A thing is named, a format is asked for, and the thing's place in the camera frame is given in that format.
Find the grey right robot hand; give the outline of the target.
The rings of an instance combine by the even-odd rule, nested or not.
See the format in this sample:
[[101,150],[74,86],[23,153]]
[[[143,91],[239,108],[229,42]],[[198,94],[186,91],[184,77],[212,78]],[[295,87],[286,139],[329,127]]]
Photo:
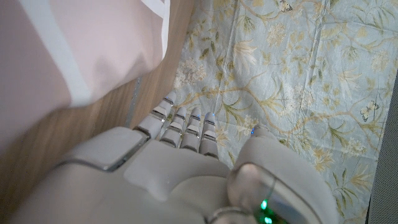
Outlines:
[[213,113],[169,93],[133,129],[116,127],[65,154],[11,223],[337,223],[321,175],[263,124],[233,167],[220,161]]

